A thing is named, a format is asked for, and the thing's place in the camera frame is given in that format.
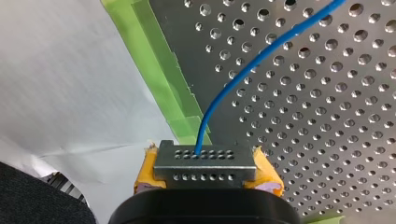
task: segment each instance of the white paper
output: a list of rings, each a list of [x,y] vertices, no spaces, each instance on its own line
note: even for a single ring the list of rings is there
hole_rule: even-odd
[[[0,161],[61,171],[107,223],[174,136],[99,0],[0,4]]]

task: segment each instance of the metal plate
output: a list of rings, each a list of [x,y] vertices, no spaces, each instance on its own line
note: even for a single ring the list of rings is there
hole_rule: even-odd
[[[329,2],[150,1],[204,111],[260,49]],[[266,148],[301,216],[395,207],[394,2],[347,1],[262,62],[209,123],[215,144]]]
[[[169,189],[242,188],[244,181],[255,178],[256,165],[248,147],[203,146],[200,156],[193,151],[194,146],[161,141],[155,178],[165,180]]]

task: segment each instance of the silver metal block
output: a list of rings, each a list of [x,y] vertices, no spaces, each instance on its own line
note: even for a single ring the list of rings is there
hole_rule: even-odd
[[[203,146],[199,156],[193,150],[161,141],[155,178],[166,181],[169,189],[242,188],[244,181],[254,180],[256,165],[249,147]]]

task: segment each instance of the blue wire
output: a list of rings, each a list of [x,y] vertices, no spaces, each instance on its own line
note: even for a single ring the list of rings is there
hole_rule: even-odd
[[[201,126],[199,127],[199,132],[197,136],[197,142],[195,144],[195,150],[194,154],[195,155],[200,155],[201,150],[202,150],[202,143],[204,141],[204,134],[205,134],[205,128],[207,123],[209,122],[210,117],[212,116],[213,112],[215,109],[218,107],[220,102],[224,99],[224,97],[236,86],[238,83],[244,79],[250,72],[251,69],[255,68],[260,62],[264,59],[266,59],[268,56],[270,56],[277,48],[282,46],[284,43],[288,42],[292,38],[294,38],[296,35],[301,34],[311,26],[313,26],[315,23],[320,21],[321,19],[325,18],[329,14],[331,14],[333,11],[335,11],[337,8],[339,8],[342,4],[345,3],[346,0],[333,0],[330,2],[329,5],[324,7],[322,10],[320,10],[317,14],[314,16],[310,17],[306,21],[303,21],[300,24],[295,25],[291,30],[287,31],[285,34],[283,34],[280,38],[278,38],[276,41],[274,41],[270,46],[268,46],[266,49],[264,49],[262,52],[260,52],[250,63],[247,64],[247,66],[242,69],[242,71],[239,72],[239,74],[230,82],[227,84],[226,87],[219,93],[218,96],[212,101],[210,104],[209,108],[206,110],[204,117],[201,122]]]

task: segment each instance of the hole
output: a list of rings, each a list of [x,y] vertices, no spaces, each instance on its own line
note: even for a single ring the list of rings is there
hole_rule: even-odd
[[[330,70],[334,73],[339,72],[343,69],[343,65],[340,62],[335,62],[330,65]]]
[[[273,63],[275,66],[280,66],[285,62],[285,58],[283,56],[275,56],[275,58],[273,59]]]
[[[388,21],[385,25],[385,31],[388,33],[393,33],[396,31],[396,20]]]
[[[265,21],[269,17],[270,17],[270,11],[268,11],[265,8],[262,8],[259,10],[259,12],[257,12],[257,19],[259,19],[259,21]]]
[[[396,0],[381,0],[382,5],[384,5],[386,7],[392,5],[395,2],[396,2]]]
[[[317,64],[322,64],[322,63],[324,63],[326,61],[326,57],[324,57],[324,56],[318,56],[316,59],[315,59],[315,62],[317,63]]]
[[[393,45],[388,49],[388,56],[392,58],[396,57],[396,45]]]
[[[382,39],[377,39],[377,40],[375,40],[375,41],[373,41],[373,48],[374,49],[379,49],[379,48],[381,48],[382,47],[382,45],[384,45],[384,40],[382,40]]]
[[[363,12],[363,5],[362,4],[354,4],[349,9],[349,15],[351,17],[357,17]]]
[[[216,175],[210,175],[210,177],[209,177],[209,179],[211,180],[211,181],[215,181],[216,180]]]
[[[361,42],[363,40],[365,40],[368,36],[367,31],[365,30],[359,30],[355,33],[355,35],[353,36],[353,38],[355,39],[356,42]]]
[[[241,19],[236,19],[235,21],[233,21],[233,28],[237,31],[244,28],[244,26],[245,26],[245,22],[242,21]]]
[[[343,50],[344,57],[349,57],[352,54],[353,54],[353,49],[352,48],[346,48],[346,49]]]
[[[265,37],[265,42],[267,42],[267,44],[272,44],[274,43],[274,41],[277,39],[277,35],[276,34],[268,34]]]
[[[298,51],[298,56],[302,59],[308,57],[311,54],[311,50],[309,48],[302,48]]]
[[[201,15],[203,15],[203,16],[208,16],[212,12],[212,8],[208,4],[202,4],[199,7],[199,10],[200,10]]]
[[[225,175],[219,175],[219,180],[225,180]]]
[[[279,19],[276,20],[275,25],[276,25],[277,27],[282,27],[282,26],[285,25],[285,23],[286,23],[286,20],[285,20],[285,19],[279,18]]]
[[[320,34],[318,34],[318,33],[314,33],[309,36],[309,40],[311,42],[317,42],[319,40],[319,38],[320,38]]]
[[[359,59],[358,59],[358,63],[360,65],[366,65],[367,63],[369,63],[372,60],[372,57],[370,54],[362,54]]]
[[[387,64],[386,63],[378,63],[378,64],[375,65],[375,70],[378,71],[378,72],[380,72],[380,71],[382,71],[382,70],[384,70],[386,68],[387,68]]]
[[[218,15],[218,21],[219,21],[219,22],[224,22],[224,21],[225,21],[225,14],[224,14],[224,13],[219,13],[219,15]]]
[[[249,3],[244,3],[244,4],[242,4],[241,10],[242,10],[243,12],[248,12],[249,9],[250,9],[250,4],[249,4]]]
[[[337,46],[338,46],[338,41],[335,39],[330,39],[326,41],[325,44],[326,50],[334,50],[337,48]]]
[[[297,3],[295,0],[286,0],[284,8],[287,11],[292,11],[297,7]]]
[[[184,0],[184,6],[185,7],[192,7],[192,1],[191,0]]]
[[[222,69],[223,69],[223,67],[221,65],[216,64],[216,66],[215,66],[215,71],[216,72],[221,72]]]
[[[210,53],[213,51],[213,47],[211,45],[206,45],[205,50],[206,52]]]
[[[286,42],[285,44],[283,44],[283,49],[284,50],[289,50],[293,47],[293,43],[291,42]]]
[[[314,14],[314,9],[312,7],[308,7],[303,10],[303,16],[306,18],[311,17]]]
[[[381,19],[381,15],[379,13],[374,13],[371,14],[369,17],[369,22],[370,23],[376,23],[379,21],[379,19]]]
[[[227,49],[224,49],[220,52],[219,54],[220,58],[225,61],[227,59],[229,59],[231,57],[231,53],[230,51],[228,51]]]
[[[349,29],[349,25],[347,23],[342,23],[341,25],[338,26],[338,33],[345,33]]]
[[[236,65],[241,66],[243,63],[245,63],[245,60],[243,58],[237,58],[235,60]]]
[[[227,7],[229,7],[230,5],[232,5],[233,3],[235,3],[234,0],[223,0],[223,4]]]
[[[251,51],[252,48],[253,48],[253,45],[250,44],[249,42],[245,42],[242,44],[242,51],[244,51],[245,53],[248,53],[249,51]]]
[[[328,15],[325,18],[323,18],[323,19],[321,19],[319,21],[319,25],[322,26],[322,27],[326,27],[326,26],[330,25],[331,23],[332,23],[332,16],[331,15]]]
[[[250,30],[250,34],[252,36],[256,36],[259,32],[260,32],[259,28],[256,28],[256,27],[251,28],[251,30]]]
[[[361,79],[361,84],[363,86],[371,86],[375,82],[375,79],[371,76],[367,76]]]
[[[189,180],[189,175],[184,174],[184,175],[181,176],[181,178],[183,180]]]
[[[219,39],[221,37],[221,30],[219,28],[213,28],[210,31],[210,37],[213,39]]]
[[[343,92],[347,90],[347,84],[344,82],[340,82],[337,85],[335,85],[335,90],[338,92]]]
[[[195,30],[202,31],[203,29],[204,29],[204,26],[200,22],[197,22],[195,24]]]

